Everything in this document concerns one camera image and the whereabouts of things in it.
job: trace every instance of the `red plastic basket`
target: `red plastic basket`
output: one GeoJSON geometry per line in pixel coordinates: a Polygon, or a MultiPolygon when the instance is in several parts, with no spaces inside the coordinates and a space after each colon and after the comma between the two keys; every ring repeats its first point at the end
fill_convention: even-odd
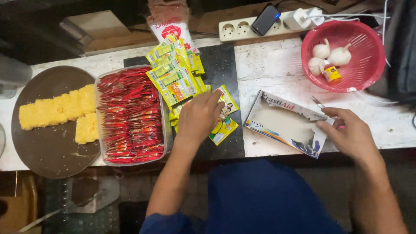
{"type": "Polygon", "coordinates": [[[367,25],[357,22],[330,21],[309,31],[302,43],[302,67],[306,77],[315,85],[333,92],[352,92],[365,89],[380,77],[386,64],[384,46],[377,33],[367,25]],[[312,49],[317,44],[329,41],[331,50],[348,43],[351,61],[338,69],[342,81],[330,86],[323,74],[314,76],[309,71],[308,61],[313,57],[312,49]]]}

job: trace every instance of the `hand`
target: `hand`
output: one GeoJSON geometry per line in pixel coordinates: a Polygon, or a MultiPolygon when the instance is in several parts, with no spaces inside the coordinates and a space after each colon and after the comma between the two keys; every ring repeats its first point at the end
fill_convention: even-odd
{"type": "Polygon", "coordinates": [[[316,126],[328,135],[339,151],[360,162],[381,157],[370,128],[351,110],[326,107],[322,111],[330,117],[338,117],[333,126],[324,121],[316,122],[316,126]]]}
{"type": "Polygon", "coordinates": [[[176,138],[186,144],[199,146],[218,123],[225,103],[220,102],[221,91],[204,92],[192,99],[181,110],[176,138]]]}

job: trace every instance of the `torn box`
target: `torn box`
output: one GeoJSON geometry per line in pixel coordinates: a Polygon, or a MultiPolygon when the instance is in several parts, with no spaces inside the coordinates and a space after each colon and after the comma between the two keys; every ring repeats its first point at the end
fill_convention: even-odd
{"type": "Polygon", "coordinates": [[[315,126],[318,120],[331,125],[335,121],[324,114],[260,90],[244,125],[304,154],[318,158],[327,138],[327,135],[315,126]]]}

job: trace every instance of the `blue clothing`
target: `blue clothing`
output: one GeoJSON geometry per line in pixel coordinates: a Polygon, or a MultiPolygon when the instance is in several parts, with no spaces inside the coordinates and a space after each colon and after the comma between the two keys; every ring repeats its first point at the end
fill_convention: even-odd
{"type": "Polygon", "coordinates": [[[146,217],[147,233],[345,233],[293,169],[264,159],[214,168],[208,218],[195,225],[182,213],[146,217]]]}

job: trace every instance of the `electrical socket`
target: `electrical socket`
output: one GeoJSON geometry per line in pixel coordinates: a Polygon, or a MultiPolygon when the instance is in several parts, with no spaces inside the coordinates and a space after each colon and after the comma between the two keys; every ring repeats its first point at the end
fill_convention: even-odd
{"type": "MultiPolygon", "coordinates": [[[[267,31],[263,37],[287,34],[292,32],[300,32],[309,30],[308,28],[303,30],[291,30],[285,24],[285,18],[291,13],[291,11],[283,12],[272,27],[267,31]]],[[[218,23],[218,31],[220,32],[220,40],[223,42],[237,41],[251,38],[258,38],[250,25],[252,25],[257,17],[250,17],[239,20],[229,20],[218,23]]]]}

